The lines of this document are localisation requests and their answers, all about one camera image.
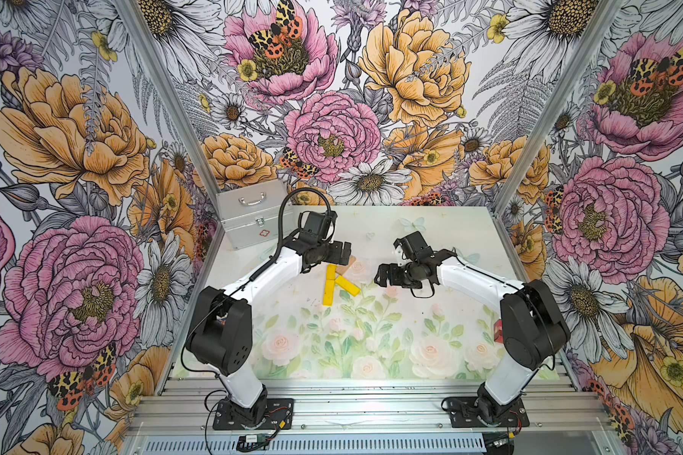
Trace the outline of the natural wooden block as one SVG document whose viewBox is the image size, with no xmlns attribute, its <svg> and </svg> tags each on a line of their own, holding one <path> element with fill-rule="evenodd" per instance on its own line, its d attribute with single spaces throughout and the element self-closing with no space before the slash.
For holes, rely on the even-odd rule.
<svg viewBox="0 0 683 455">
<path fill-rule="evenodd" d="M 348 262 L 345 265 L 337 265 L 337 269 L 347 269 L 351 267 L 351 265 L 354 265 L 356 261 L 357 258 L 355 256 L 350 256 Z"/>
</svg>

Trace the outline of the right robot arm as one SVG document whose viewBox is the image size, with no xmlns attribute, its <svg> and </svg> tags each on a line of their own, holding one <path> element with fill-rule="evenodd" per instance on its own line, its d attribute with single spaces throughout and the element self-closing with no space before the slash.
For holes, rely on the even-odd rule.
<svg viewBox="0 0 683 455">
<path fill-rule="evenodd" d="M 548 359 L 565 348 L 571 332 L 548 285 L 485 271 L 449 249 L 434 250 L 415 231 L 394 242 L 396 261 L 378 267 L 375 283 L 412 292 L 425 284 L 451 288 L 497 309 L 505 354 L 474 399 L 452 398 L 451 411 L 474 426 L 522 426 L 521 397 Z"/>
</svg>

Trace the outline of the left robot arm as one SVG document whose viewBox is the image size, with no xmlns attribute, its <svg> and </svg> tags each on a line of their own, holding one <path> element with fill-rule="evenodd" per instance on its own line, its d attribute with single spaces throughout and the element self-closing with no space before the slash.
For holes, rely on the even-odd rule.
<svg viewBox="0 0 683 455">
<path fill-rule="evenodd" d="M 216 415 L 244 428 L 259 428 L 271 417 L 268 390 L 252 371 L 252 305 L 320 264 L 348 265 L 351 244 L 333 239 L 334 210 L 305 212 L 300 225 L 280 240 L 271 257 L 222 289 L 205 287 L 197 297 L 184 350 L 207 365 L 228 397 Z"/>
</svg>

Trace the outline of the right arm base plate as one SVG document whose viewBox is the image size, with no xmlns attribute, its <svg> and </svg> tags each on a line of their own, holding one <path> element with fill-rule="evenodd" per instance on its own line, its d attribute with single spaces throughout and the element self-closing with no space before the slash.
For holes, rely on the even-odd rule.
<svg viewBox="0 0 683 455">
<path fill-rule="evenodd" d="M 530 426 L 529 415 L 521 397 L 508 405 L 499 405 L 485 397 L 451 396 L 441 401 L 453 428 L 510 428 Z"/>
</svg>

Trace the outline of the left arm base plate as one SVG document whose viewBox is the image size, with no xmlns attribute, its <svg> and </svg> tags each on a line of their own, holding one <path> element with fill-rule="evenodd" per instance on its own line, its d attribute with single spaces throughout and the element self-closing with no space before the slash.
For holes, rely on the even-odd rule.
<svg viewBox="0 0 683 455">
<path fill-rule="evenodd" d="M 212 418 L 213 430 L 290 430 L 295 400 L 261 398 L 251 409 L 241 408 L 231 399 L 219 402 Z"/>
</svg>

